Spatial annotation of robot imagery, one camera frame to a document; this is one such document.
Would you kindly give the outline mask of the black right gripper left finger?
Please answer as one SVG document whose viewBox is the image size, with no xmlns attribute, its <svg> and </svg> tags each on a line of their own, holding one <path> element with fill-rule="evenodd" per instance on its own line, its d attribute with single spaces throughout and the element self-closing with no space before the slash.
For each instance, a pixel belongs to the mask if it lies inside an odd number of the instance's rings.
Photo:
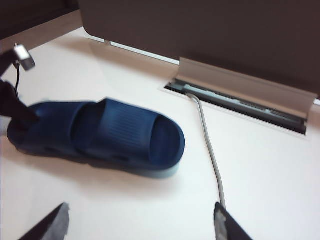
<svg viewBox="0 0 320 240">
<path fill-rule="evenodd" d="M 61 203 L 20 240 L 64 240 L 69 229 L 69 210 L 68 203 Z"/>
</svg>

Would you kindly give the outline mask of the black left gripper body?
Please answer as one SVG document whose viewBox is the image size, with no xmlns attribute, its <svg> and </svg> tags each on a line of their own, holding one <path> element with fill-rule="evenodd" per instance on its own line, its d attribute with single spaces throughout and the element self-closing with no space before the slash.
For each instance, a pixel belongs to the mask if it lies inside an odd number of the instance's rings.
<svg viewBox="0 0 320 240">
<path fill-rule="evenodd" d="M 8 50 L 0 55 L 0 76 L 17 61 L 17 55 L 14 49 Z"/>
</svg>

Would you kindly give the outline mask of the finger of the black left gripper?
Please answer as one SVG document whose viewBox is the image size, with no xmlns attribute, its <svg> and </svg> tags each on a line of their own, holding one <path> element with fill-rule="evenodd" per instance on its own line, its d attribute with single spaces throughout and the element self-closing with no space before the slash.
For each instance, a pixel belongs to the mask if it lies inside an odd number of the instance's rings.
<svg viewBox="0 0 320 240">
<path fill-rule="evenodd" d="M 39 117 L 18 98 L 16 88 L 9 82 L 0 82 L 0 115 L 13 120 L 37 122 Z"/>
</svg>

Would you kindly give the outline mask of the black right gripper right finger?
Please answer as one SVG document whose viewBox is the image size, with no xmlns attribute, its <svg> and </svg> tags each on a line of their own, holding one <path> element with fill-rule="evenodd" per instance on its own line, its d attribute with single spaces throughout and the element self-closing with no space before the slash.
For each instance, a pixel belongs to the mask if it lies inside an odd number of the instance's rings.
<svg viewBox="0 0 320 240">
<path fill-rule="evenodd" d="M 214 230 L 217 240 L 251 240 L 229 212 L 219 203 L 214 207 Z"/>
</svg>

